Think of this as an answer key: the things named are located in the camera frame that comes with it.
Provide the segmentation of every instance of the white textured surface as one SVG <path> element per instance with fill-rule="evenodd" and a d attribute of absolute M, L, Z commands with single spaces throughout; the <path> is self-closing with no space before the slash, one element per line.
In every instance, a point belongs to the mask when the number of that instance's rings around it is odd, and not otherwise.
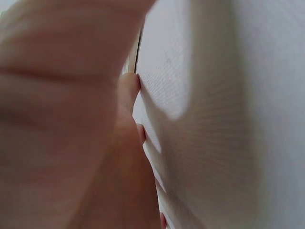
<path fill-rule="evenodd" d="M 160 0 L 138 72 L 171 228 L 305 228 L 305 1 Z"/>

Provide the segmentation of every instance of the white panel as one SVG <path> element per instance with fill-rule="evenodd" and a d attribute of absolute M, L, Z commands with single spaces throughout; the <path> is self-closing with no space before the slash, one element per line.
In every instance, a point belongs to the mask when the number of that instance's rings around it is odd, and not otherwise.
<path fill-rule="evenodd" d="M 303 0 L 160 0 L 138 72 L 172 228 L 305 228 Z"/>

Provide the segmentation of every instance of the fabric texture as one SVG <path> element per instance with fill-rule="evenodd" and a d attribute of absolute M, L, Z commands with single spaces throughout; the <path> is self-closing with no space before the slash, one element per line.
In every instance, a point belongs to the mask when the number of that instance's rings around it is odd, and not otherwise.
<path fill-rule="evenodd" d="M 159 0 L 137 70 L 171 229 L 305 228 L 305 1 Z"/>

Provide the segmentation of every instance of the finger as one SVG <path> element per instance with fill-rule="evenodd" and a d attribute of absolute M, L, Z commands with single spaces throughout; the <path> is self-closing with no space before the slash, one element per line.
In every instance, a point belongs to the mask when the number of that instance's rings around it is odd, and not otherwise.
<path fill-rule="evenodd" d="M 112 80 L 152 3 L 19 1 L 0 21 L 0 68 L 44 77 Z"/>
<path fill-rule="evenodd" d="M 144 142 L 145 142 L 145 139 L 146 139 L 145 130 L 144 130 L 144 127 L 143 127 L 142 124 L 137 124 L 137 127 L 138 127 L 138 132 L 139 132 L 140 140 L 141 140 L 141 143 L 143 145 Z"/>
<path fill-rule="evenodd" d="M 103 159 L 117 76 L 152 2 L 21 0 L 1 17 L 1 228 L 63 229 L 73 218 Z"/>
<path fill-rule="evenodd" d="M 161 229 L 166 229 L 167 223 L 163 213 L 160 213 Z"/>
<path fill-rule="evenodd" d="M 140 90 L 138 75 L 127 73 L 119 79 L 119 103 L 126 107 L 132 114 L 134 102 Z"/>

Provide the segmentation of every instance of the hand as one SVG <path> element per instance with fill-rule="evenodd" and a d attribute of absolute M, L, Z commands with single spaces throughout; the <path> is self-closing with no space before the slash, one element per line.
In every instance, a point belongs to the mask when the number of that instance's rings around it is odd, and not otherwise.
<path fill-rule="evenodd" d="M 22 0 L 1 17 L 0 228 L 160 228 L 117 88 L 152 3 Z"/>

